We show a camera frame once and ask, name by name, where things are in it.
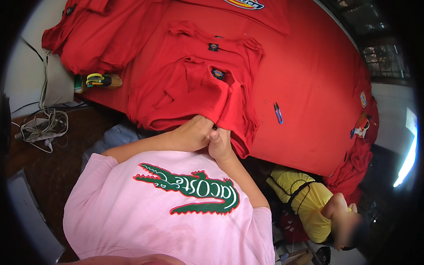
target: hand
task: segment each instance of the hand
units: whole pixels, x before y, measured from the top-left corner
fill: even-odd
[[[231,131],[218,128],[216,131],[209,133],[209,155],[216,160],[216,162],[224,162],[235,156],[231,148]]]
[[[210,119],[196,115],[177,129],[165,134],[168,134],[172,150],[194,152],[209,144],[212,126],[213,122]]]

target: window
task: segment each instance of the window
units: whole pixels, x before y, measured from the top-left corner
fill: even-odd
[[[363,54],[371,76],[410,78],[399,45],[366,47]]]

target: black strap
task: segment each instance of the black strap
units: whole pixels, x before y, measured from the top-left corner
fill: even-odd
[[[275,179],[271,176],[271,175],[269,175],[269,178],[272,180],[272,181],[274,181],[274,183],[277,185],[277,187],[278,188],[280,188],[282,191],[284,191],[284,193],[285,194],[287,194],[287,195],[289,195],[290,196],[290,194],[288,194],[287,192],[286,192],[286,190],[285,189],[283,189],[276,181],[275,181]]]
[[[295,190],[295,192],[293,192],[292,194],[291,194],[291,196],[290,196],[290,199],[289,199],[289,201],[287,202],[288,203],[288,205],[290,205],[291,206],[291,203],[292,203],[292,201],[293,201],[293,199],[294,199],[294,197],[296,197],[298,194],[299,194],[299,192],[301,191],[301,190],[303,190],[304,188],[306,188],[307,186],[309,186],[309,184],[311,184],[311,183],[313,183],[313,182],[315,182],[315,180],[314,181],[310,181],[310,182],[305,182],[305,183],[303,183],[297,190]]]

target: lacoste logo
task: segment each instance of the lacoste logo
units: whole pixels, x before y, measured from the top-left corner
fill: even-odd
[[[192,172],[191,175],[177,175],[151,164],[140,163],[138,166],[149,174],[148,176],[137,174],[133,177],[137,181],[152,183],[158,189],[180,192],[187,197],[220,200],[220,202],[199,202],[176,206],[170,210],[170,214],[196,212],[226,215],[240,204],[240,195],[231,179],[210,179],[204,170]]]

